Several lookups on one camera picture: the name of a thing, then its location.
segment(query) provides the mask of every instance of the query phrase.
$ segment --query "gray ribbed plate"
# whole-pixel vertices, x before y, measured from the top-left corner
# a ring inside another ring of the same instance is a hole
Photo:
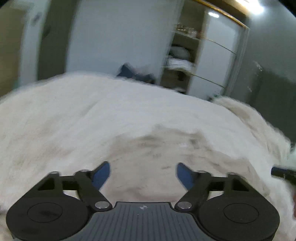
[[[95,213],[88,224],[65,241],[214,241],[188,213],[168,203],[118,202],[110,211]]]

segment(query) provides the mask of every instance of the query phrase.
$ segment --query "bed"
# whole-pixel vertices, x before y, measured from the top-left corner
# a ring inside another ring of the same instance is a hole
[[[102,193],[113,204],[174,204],[186,192],[178,162],[216,176],[238,173],[277,208],[274,240],[296,237],[291,188],[270,176],[275,164],[293,165],[290,142],[242,103],[71,73],[10,93],[0,113],[1,241],[11,240],[5,212],[48,172],[72,175],[103,161],[112,173]]]

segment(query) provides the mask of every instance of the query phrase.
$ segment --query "ceiling light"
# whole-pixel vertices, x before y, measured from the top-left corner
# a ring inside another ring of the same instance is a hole
[[[218,18],[219,15],[217,13],[214,13],[214,12],[209,12],[209,15],[214,17],[214,18]]]
[[[236,0],[236,1],[254,14],[260,14],[264,11],[264,8],[259,4],[258,0]]]

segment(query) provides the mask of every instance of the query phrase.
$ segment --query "black circular housing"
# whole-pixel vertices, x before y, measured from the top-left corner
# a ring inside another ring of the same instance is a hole
[[[198,220],[216,240],[269,241],[279,226],[277,210],[264,197],[218,196],[199,209]]]
[[[18,200],[9,209],[6,223],[20,240],[58,241],[80,231],[88,219],[87,207],[74,197],[34,197]]]

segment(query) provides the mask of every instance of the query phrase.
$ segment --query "gold trim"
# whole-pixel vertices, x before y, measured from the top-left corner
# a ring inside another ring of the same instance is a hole
[[[217,8],[215,5],[213,5],[213,4],[211,4],[211,3],[208,3],[208,2],[206,2],[206,1],[204,1],[204,0],[194,0],[194,1],[199,2],[199,3],[205,5],[205,6],[209,7],[209,8],[214,9],[215,11],[217,11],[217,12],[219,12],[219,13],[225,15],[226,17],[230,18],[231,20],[235,21],[237,24],[243,26],[244,28],[247,28],[247,26],[244,25],[241,21],[239,21],[239,20],[236,19],[235,17],[231,16],[229,13],[225,12],[224,10],[222,10],[222,9],[220,9],[220,8]]]

